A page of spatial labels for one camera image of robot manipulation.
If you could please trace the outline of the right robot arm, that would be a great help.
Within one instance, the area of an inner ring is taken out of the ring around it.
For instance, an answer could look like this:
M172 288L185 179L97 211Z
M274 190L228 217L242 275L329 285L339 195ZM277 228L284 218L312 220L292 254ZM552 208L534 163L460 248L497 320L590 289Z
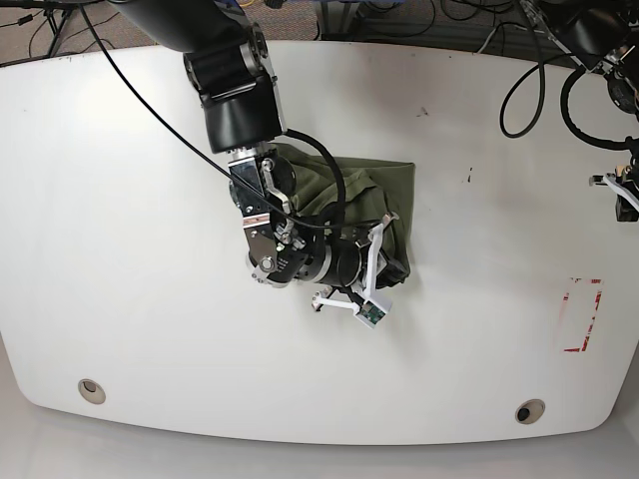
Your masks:
M314 309L376 324L382 290L410 272L406 241L415 166L337 159L286 127L261 28L233 1L119 1L116 10L182 54L200 97L209 143L243 218L253 278L317 283Z

